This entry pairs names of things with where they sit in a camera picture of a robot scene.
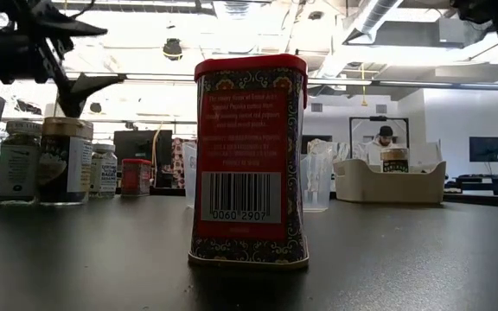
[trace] dark hair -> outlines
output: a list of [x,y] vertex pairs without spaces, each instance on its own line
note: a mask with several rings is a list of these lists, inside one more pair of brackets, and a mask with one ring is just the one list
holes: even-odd
[[391,137],[393,136],[393,129],[391,128],[391,126],[384,125],[380,127],[379,135],[383,137]]

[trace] bottle cap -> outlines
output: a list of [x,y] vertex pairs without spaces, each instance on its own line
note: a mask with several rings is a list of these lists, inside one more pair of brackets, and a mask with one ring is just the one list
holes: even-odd
[[93,145],[93,151],[104,151],[104,152],[114,152],[116,149],[115,145],[108,143],[95,143]]
[[5,128],[9,134],[24,133],[41,136],[42,125],[29,121],[9,121]]

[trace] spice jar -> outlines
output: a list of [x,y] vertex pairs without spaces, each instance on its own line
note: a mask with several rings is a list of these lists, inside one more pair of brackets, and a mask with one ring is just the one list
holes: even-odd
[[112,144],[93,145],[92,173],[90,176],[91,198],[113,198],[117,190],[117,157]]
[[142,159],[122,160],[121,195],[149,195],[151,162]]
[[408,149],[385,148],[380,153],[382,173],[408,173]]
[[46,117],[38,164],[43,205],[87,201],[92,165],[93,124],[73,117]]
[[9,121],[9,136],[1,143],[0,205],[28,204],[35,199],[35,172],[42,125]]

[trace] beige tray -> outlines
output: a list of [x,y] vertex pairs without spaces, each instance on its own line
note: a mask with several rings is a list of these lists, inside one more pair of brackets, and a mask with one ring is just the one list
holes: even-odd
[[380,173],[360,159],[336,162],[336,196],[358,203],[439,204],[443,201],[446,166],[446,162],[440,162],[430,173]]

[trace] white label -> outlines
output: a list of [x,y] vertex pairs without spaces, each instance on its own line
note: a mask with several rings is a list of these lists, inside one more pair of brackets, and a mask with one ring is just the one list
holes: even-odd
[[35,168],[39,148],[36,146],[1,146],[0,195],[33,196]]
[[210,173],[201,176],[201,220],[280,224],[280,173]]
[[70,193],[89,191],[91,172],[92,143],[78,137],[70,137],[67,191]]
[[115,192],[117,189],[117,160],[92,159],[90,191],[96,193]]

